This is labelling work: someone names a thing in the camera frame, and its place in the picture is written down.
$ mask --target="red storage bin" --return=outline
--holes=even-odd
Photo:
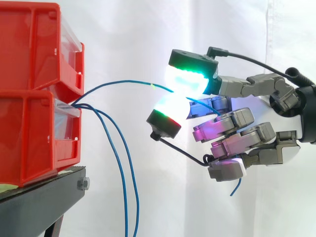
[[[80,113],[50,91],[0,90],[0,183],[22,187],[78,163]]]
[[[0,1],[0,89],[83,94],[84,46],[55,3]]]

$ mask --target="blue wire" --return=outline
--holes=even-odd
[[[76,108],[82,108],[82,109],[87,109],[87,110],[91,110],[90,108],[88,107],[84,107],[82,106],[83,104],[76,104],[75,107]],[[114,120],[109,116],[107,115],[105,112],[101,111],[101,110],[98,110],[96,109],[96,111],[102,115],[104,115],[105,117],[107,117],[112,123],[113,125],[115,126],[115,128],[117,129],[123,143],[124,143],[124,146],[125,146],[125,150],[126,150],[126,153],[127,153],[127,157],[128,157],[128,162],[129,162],[129,167],[130,167],[130,172],[132,174],[132,180],[133,180],[133,186],[134,186],[134,191],[135,191],[135,197],[136,197],[136,224],[135,224],[135,230],[134,230],[134,235],[133,237],[136,237],[137,235],[137,231],[138,231],[138,224],[139,224],[139,197],[138,197],[138,191],[137,191],[137,185],[136,185],[136,179],[135,179],[135,174],[134,174],[134,168],[133,168],[133,163],[132,163],[132,158],[130,156],[130,152],[129,152],[129,149],[128,149],[128,146],[127,146],[127,143],[126,143],[126,140],[119,128],[119,126],[114,122]]]
[[[74,106],[76,103],[79,102],[79,100],[81,100],[82,98],[84,98],[85,96],[87,96],[88,94],[94,92],[95,90],[101,88],[101,87],[104,87],[104,86],[107,86],[107,85],[114,85],[114,84],[121,84],[121,83],[136,83],[136,84],[143,84],[143,85],[153,85],[153,86],[156,86],[156,87],[159,87],[161,89],[164,89],[166,91],[169,91],[169,92],[173,92],[172,90],[170,90],[169,88],[163,86],[163,85],[159,85],[159,84],[155,84],[155,83],[150,83],[150,82],[145,82],[145,81],[140,81],[140,80],[117,80],[117,81],[113,81],[113,82],[108,82],[108,83],[104,83],[104,84],[101,84],[91,90],[89,90],[88,92],[86,92],[85,94],[83,94],[80,98],[78,98],[77,100],[75,100],[71,105]],[[198,101],[198,100],[195,100],[195,99],[192,99],[192,98],[189,98],[187,97],[188,100],[191,100],[193,102],[196,102],[200,105],[203,105],[205,107],[207,107],[208,109],[210,109],[211,111],[213,111],[215,114],[217,115],[221,115],[216,109],[210,107],[209,105],[201,102],[201,101]]]
[[[113,144],[113,141],[111,139],[111,136],[110,136],[110,133],[102,119],[102,117],[100,116],[100,114],[98,113],[98,111],[96,111],[95,108],[93,108],[91,105],[89,104],[81,104],[81,106],[87,106],[88,108],[90,108],[99,118],[99,120],[101,121],[102,125],[103,125],[103,128],[107,134],[107,137],[109,139],[109,142],[110,142],[110,145],[112,147],[112,150],[114,152],[114,155],[117,159],[117,162],[118,162],[118,167],[119,167],[119,171],[120,171],[120,176],[121,176],[121,179],[122,179],[122,185],[123,185],[123,195],[124,195],[124,212],[125,212],[125,237],[128,237],[128,213],[127,213],[127,194],[126,194],[126,183],[125,183],[125,176],[124,176],[124,171],[123,171],[123,168],[122,168],[122,164],[119,160],[119,155],[115,149],[115,146]]]
[[[235,189],[232,191],[232,193],[231,193],[230,196],[233,196],[233,195],[234,195],[234,193],[235,193],[235,192],[237,191],[237,189],[239,188],[240,184],[241,184],[241,178],[239,179],[237,186],[236,186]]]

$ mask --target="screw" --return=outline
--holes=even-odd
[[[88,190],[90,187],[90,179],[88,177],[84,177],[78,181],[78,188],[82,191]]]

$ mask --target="white fabric background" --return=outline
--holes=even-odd
[[[85,44],[85,89],[137,79],[164,84],[173,48],[204,54],[226,48],[280,70],[295,66],[313,76],[315,16],[301,0],[57,0]],[[264,72],[233,58],[219,59],[221,75],[245,78]],[[149,138],[146,124],[165,92],[121,84],[100,89],[85,101],[107,112],[130,147],[140,196],[139,237],[315,236],[311,145],[279,167],[252,167],[233,197],[237,182],[216,183],[206,169]],[[195,143],[189,121],[173,143],[201,157],[210,144]],[[136,204],[127,157],[107,122],[120,154],[128,187],[129,235]],[[91,186],[64,217],[61,237],[121,237],[123,197],[119,169],[100,122],[83,112],[82,157]]]

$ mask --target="green led light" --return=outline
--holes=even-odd
[[[202,73],[180,70],[169,65],[165,79],[168,88],[192,98],[201,96],[209,82]]]
[[[154,109],[181,125],[189,115],[190,103],[187,98],[171,93],[162,97]]]

